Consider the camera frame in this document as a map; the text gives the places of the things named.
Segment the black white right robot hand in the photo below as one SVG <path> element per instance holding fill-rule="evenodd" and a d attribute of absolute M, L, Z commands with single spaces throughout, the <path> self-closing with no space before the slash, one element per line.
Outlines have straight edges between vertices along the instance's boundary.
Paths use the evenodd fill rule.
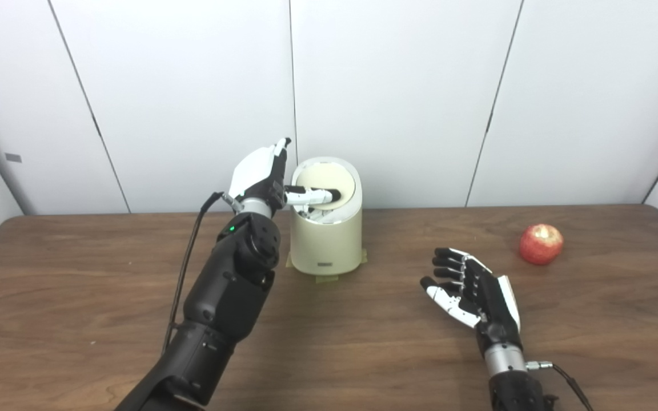
<path fill-rule="evenodd" d="M 507 276 L 494 276 L 477 257 L 436 248 L 434 275 L 420 285 L 435 304 L 477 334 L 480 353 L 495 344 L 523 349 L 519 308 Z"/>

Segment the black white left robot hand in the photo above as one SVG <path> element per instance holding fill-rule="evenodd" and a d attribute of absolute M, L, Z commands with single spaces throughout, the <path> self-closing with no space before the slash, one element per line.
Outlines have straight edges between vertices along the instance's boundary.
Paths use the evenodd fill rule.
<path fill-rule="evenodd" d="M 222 195 L 234 214 L 257 213 L 269 219 L 285 206 L 331 204 L 342 198 L 337 189 L 287 186 L 284 177 L 290 138 L 251 152 L 235 167 L 228 192 Z"/>

